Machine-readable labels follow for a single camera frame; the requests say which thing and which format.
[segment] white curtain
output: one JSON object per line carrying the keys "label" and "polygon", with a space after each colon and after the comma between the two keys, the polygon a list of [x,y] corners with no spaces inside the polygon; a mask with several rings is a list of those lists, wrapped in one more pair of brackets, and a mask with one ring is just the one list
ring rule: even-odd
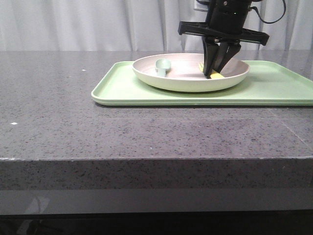
{"label": "white curtain", "polygon": [[[263,24],[254,11],[246,28],[270,35],[263,47],[311,49],[313,0],[286,0],[286,16]],[[266,21],[283,13],[281,0],[255,2]],[[180,21],[205,21],[194,0],[0,0],[0,50],[202,50],[200,37],[178,34]]]}

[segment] measuring scoop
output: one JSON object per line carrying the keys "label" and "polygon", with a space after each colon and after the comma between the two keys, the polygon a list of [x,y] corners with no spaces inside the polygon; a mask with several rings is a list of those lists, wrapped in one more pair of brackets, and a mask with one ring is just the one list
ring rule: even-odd
{"label": "measuring scoop", "polygon": [[158,59],[156,61],[157,75],[160,77],[166,77],[166,72],[171,70],[171,61],[168,59]]}

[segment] light green tray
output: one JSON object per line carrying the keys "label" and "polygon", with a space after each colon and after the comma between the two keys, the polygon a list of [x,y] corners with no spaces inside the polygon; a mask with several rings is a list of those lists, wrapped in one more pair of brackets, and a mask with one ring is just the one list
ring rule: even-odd
{"label": "light green tray", "polygon": [[245,61],[250,73],[238,85],[216,92],[171,92],[140,81],[132,61],[119,62],[91,92],[103,105],[313,105],[313,82],[279,64]]}

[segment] floor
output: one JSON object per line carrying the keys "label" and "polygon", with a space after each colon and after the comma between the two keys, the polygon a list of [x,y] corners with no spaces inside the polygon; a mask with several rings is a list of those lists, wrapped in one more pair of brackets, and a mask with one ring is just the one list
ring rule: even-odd
{"label": "floor", "polygon": [[0,216],[0,235],[313,235],[313,211]]}

